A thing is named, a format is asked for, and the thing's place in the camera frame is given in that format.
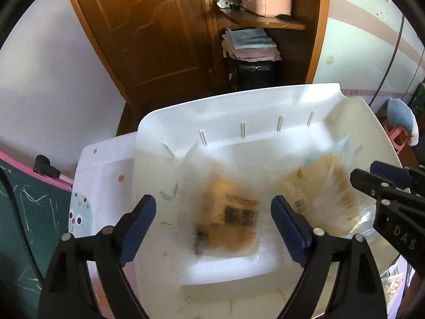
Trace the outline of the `clear cookie bag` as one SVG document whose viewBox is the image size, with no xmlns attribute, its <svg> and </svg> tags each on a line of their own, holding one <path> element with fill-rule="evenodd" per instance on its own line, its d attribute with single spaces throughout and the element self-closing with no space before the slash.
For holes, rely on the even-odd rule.
<svg viewBox="0 0 425 319">
<path fill-rule="evenodd" d="M 372 200 L 349 181 L 353 155 L 350 137 L 337 140 L 326 152 L 309 156 L 296 170 L 282 176 L 279 190 L 292 209 L 312 227 L 331 236 L 363 235 L 372 241 L 375 209 Z"/>
</svg>

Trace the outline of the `brown snack pack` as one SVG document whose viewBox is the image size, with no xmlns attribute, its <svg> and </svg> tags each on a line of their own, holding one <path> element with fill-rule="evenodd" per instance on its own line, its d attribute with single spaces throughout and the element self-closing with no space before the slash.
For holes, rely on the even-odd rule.
<svg viewBox="0 0 425 319">
<path fill-rule="evenodd" d="M 236 182 L 213 177 L 194 219 L 197 256 L 239 257 L 259 248 L 260 202 Z"/>
</svg>

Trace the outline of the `pink plastic stool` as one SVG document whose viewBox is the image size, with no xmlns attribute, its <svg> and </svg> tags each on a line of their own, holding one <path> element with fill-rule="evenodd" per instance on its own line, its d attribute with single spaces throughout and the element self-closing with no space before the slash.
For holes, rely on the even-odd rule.
<svg viewBox="0 0 425 319">
<path fill-rule="evenodd" d="M 402 126 L 390 127 L 388 119 L 383 122 L 383 128 L 393 145 L 396 153 L 399 155 L 400 152 L 406 147 L 411 139 L 411 135 L 408 130 Z"/>
</svg>

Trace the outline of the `blue white plush cushion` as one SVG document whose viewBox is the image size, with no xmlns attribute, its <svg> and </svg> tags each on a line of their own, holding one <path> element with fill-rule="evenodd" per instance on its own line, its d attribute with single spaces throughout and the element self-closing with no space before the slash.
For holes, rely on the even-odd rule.
<svg viewBox="0 0 425 319">
<path fill-rule="evenodd" d="M 387 104 L 388 126 L 405 128 L 410 135 L 409 145 L 416 146 L 419 142 L 419 126 L 411 108 L 400 99 L 389 98 Z"/>
</svg>

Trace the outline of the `black chalkboard knob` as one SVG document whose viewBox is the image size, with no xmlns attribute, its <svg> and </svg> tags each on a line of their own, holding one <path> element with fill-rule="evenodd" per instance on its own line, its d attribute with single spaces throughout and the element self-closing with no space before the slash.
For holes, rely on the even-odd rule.
<svg viewBox="0 0 425 319">
<path fill-rule="evenodd" d="M 53 179 L 59 179 L 61 176 L 61 172 L 51 165 L 50 160 L 46 156 L 41 154 L 35 157 L 33 172 Z"/>
</svg>

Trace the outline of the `pastel wardrobe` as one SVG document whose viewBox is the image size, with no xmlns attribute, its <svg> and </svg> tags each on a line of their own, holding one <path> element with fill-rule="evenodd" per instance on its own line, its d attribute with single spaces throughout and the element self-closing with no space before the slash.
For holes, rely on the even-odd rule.
<svg viewBox="0 0 425 319">
<path fill-rule="evenodd" d="M 330 0 L 314 83 L 338 83 L 374 110 L 409 103 L 424 80 L 424 44 L 391 0 Z"/>
</svg>

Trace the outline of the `white plastic storage bin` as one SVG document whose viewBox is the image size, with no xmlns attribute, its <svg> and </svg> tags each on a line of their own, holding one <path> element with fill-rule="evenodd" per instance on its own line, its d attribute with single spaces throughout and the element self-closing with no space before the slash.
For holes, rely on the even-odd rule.
<svg viewBox="0 0 425 319">
<path fill-rule="evenodd" d="M 156 216 L 135 258 L 138 296 L 151 318 L 275 318 L 302 270 L 271 219 L 282 176 L 346 139 L 351 169 L 399 158 L 364 99 L 336 83 L 214 96 L 144 117 L 135 145 L 132 199 L 150 194 Z M 190 205 L 216 166 L 261 200 L 259 248 L 251 256 L 196 257 Z"/>
</svg>

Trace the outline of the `wooden corner shelf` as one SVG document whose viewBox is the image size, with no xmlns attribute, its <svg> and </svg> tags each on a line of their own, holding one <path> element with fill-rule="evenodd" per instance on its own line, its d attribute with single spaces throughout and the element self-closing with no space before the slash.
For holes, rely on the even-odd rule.
<svg viewBox="0 0 425 319">
<path fill-rule="evenodd" d="M 221 9 L 215 7 L 215 11 L 219 15 L 223 15 L 227 20 L 233 24 L 241 27 L 261 27 L 269 29 L 287 29 L 304 31 L 306 26 L 300 22 L 289 20 L 283 21 L 276 17 L 259 16 L 245 10 L 233 10 L 230 8 Z"/>
</svg>

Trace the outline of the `folded blue pink cloths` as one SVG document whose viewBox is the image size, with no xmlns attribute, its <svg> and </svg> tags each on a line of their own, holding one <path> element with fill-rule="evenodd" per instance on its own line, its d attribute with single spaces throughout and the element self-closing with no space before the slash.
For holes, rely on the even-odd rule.
<svg viewBox="0 0 425 319">
<path fill-rule="evenodd" d="M 277 44 L 262 28 L 227 29 L 222 38 L 224 57 L 249 63 L 282 59 Z"/>
</svg>

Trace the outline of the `brown wooden door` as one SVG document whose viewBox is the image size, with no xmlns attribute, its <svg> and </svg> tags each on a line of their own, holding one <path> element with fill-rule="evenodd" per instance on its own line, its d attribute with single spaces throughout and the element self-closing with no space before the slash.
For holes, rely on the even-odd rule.
<svg viewBox="0 0 425 319">
<path fill-rule="evenodd" d="M 158 107 L 218 94 L 212 0 L 70 0 L 125 101 Z"/>
</svg>

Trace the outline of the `green chalkboard pink frame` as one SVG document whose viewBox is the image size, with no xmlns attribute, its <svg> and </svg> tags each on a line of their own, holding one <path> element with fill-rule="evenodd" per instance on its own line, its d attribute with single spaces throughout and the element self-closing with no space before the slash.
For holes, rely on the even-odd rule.
<svg viewBox="0 0 425 319">
<path fill-rule="evenodd" d="M 37 317 L 42 284 L 53 252 L 68 230 L 71 187 L 42 177 L 1 153 L 1 174 L 13 192 L 1 186 L 1 284 L 27 318 Z"/>
</svg>

